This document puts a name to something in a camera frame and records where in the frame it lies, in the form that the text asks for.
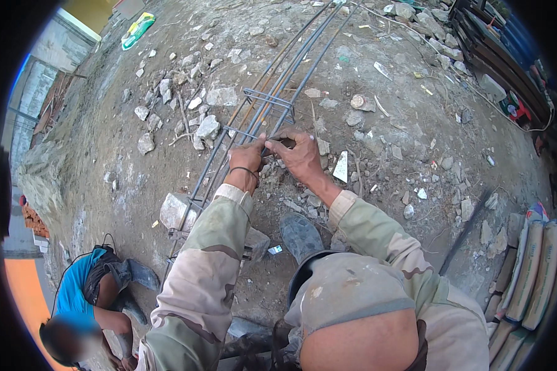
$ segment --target green plastic bag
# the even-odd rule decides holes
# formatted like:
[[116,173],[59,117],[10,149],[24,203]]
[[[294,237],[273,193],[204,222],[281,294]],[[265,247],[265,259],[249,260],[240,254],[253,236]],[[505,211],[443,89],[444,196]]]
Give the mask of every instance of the green plastic bag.
[[144,34],[153,23],[155,23],[155,16],[153,14],[147,12],[142,13],[140,18],[132,23],[128,32],[122,37],[122,49],[128,50],[132,48],[134,43],[140,39],[142,34]]

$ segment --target rubber boot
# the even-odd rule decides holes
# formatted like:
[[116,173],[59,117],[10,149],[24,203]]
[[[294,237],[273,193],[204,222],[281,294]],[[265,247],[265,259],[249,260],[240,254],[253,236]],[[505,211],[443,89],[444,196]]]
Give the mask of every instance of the rubber boot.
[[288,212],[280,219],[283,245],[300,265],[305,258],[324,250],[322,239],[313,223],[301,214]]
[[125,289],[130,281],[140,283],[153,291],[159,291],[159,279],[155,272],[134,259],[126,259],[121,263],[107,263],[106,266],[113,274],[120,291]]
[[149,324],[149,319],[145,316],[142,309],[140,309],[134,295],[132,295],[128,288],[125,288],[118,294],[116,300],[110,308],[110,310],[115,310],[116,312],[121,312],[123,309],[132,313],[134,318],[136,318],[136,321],[138,321],[141,325],[145,326]]

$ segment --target muddy boot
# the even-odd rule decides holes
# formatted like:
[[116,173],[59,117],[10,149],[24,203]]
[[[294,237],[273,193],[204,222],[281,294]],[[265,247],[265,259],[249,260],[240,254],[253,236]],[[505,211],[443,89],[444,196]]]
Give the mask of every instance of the muddy boot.
[[125,288],[118,294],[116,300],[109,308],[109,310],[114,310],[116,312],[121,312],[123,309],[132,313],[134,318],[136,318],[136,321],[138,321],[141,325],[144,326],[149,324],[149,319],[144,315],[144,312],[140,309],[140,306],[138,306],[136,299],[134,299],[134,295],[132,295],[130,289],[128,288]]
[[121,263],[107,263],[106,266],[113,274],[120,291],[125,289],[130,281],[140,283],[153,291],[159,291],[159,279],[155,272],[134,259],[126,259]]
[[305,258],[324,250],[322,239],[312,222],[301,214],[288,212],[280,219],[283,245],[300,265]]

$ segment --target blue shirt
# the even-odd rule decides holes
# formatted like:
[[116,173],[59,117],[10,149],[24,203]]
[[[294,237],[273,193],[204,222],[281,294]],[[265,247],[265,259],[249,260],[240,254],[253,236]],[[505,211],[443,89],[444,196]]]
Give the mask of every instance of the blue shirt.
[[66,312],[81,312],[95,318],[93,306],[85,300],[82,288],[85,286],[89,271],[105,252],[105,249],[94,249],[91,255],[79,259],[68,268],[64,278],[62,278],[54,315]]

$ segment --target camouflage sleeve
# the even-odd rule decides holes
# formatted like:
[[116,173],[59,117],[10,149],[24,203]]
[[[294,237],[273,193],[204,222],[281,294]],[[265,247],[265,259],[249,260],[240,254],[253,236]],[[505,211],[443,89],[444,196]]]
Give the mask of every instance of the camouflage sleeve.
[[215,369],[252,209],[249,192],[227,184],[217,190],[157,296],[153,327],[139,347],[140,369]]
[[413,299],[419,299],[423,285],[437,284],[438,276],[433,275],[433,267],[425,261],[419,241],[408,235],[396,220],[353,192],[341,191],[330,207],[330,219],[345,233],[357,253],[400,269]]

